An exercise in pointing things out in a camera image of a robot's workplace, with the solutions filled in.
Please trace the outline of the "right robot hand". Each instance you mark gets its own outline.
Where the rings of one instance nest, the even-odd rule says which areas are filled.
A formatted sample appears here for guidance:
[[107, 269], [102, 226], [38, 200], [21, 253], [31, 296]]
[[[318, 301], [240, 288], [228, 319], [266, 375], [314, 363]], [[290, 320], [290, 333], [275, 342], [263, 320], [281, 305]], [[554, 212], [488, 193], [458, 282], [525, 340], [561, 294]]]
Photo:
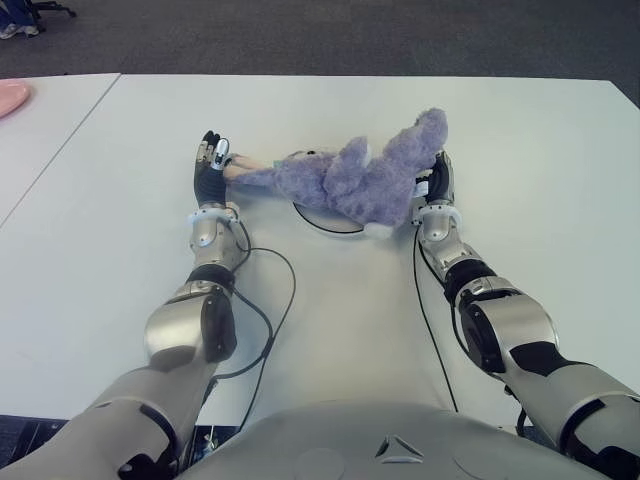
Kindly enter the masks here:
[[435, 164], [415, 179], [414, 198], [423, 198], [427, 204], [453, 205], [454, 174], [451, 159], [441, 150], [435, 156]]

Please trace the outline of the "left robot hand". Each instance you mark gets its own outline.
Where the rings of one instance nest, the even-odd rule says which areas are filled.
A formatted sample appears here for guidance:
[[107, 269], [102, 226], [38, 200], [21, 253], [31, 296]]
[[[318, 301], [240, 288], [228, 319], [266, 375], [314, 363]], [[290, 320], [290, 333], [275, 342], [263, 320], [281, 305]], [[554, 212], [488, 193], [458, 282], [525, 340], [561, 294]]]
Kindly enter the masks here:
[[218, 133], [207, 131], [196, 153], [193, 188], [198, 206], [225, 205], [224, 171], [231, 163], [229, 141]]

